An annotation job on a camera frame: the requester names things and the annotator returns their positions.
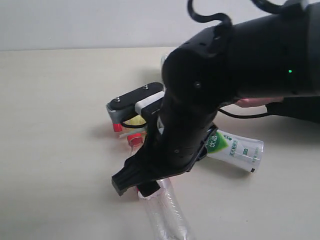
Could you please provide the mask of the open bare human hand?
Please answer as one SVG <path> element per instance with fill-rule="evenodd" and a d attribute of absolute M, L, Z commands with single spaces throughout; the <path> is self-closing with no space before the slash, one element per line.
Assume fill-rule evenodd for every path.
<path fill-rule="evenodd" d="M 243 98 L 238 100 L 235 104 L 241 108 L 260 107 L 272 103 L 281 103 L 283 97 L 269 97 L 269 98 Z"/>

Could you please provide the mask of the black sleeved forearm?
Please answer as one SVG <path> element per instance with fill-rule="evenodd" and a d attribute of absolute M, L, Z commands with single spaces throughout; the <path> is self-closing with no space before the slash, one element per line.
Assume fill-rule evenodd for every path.
<path fill-rule="evenodd" d="M 266 104 L 271 115 L 320 123 L 320 97 L 285 97 L 281 102 Z"/>

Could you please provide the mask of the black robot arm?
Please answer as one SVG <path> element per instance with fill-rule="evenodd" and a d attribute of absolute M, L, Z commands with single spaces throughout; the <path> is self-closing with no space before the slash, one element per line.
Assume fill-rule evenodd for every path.
<path fill-rule="evenodd" d="M 189 172 L 217 130 L 219 109 L 241 99 L 318 96 L 320 93 L 320 5 L 256 0 L 267 16 L 233 24 L 225 13 L 200 15 L 218 21 L 172 51 L 162 65 L 165 91 L 134 108 L 147 123 L 147 136 L 111 182 L 119 195 L 137 187 L 146 196 L 158 180 Z"/>

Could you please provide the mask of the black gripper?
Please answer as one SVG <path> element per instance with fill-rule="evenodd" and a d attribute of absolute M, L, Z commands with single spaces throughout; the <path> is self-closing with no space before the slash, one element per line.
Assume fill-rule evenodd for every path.
<path fill-rule="evenodd" d="M 147 121 L 144 152 L 137 152 L 111 177 L 119 196 L 137 187 L 148 197 L 160 189 L 158 180 L 190 172 L 195 163 L 207 156 L 206 143 L 218 127 L 213 124 L 217 110 L 178 103 L 164 93 L 157 101 L 139 103 L 140 115 Z"/>

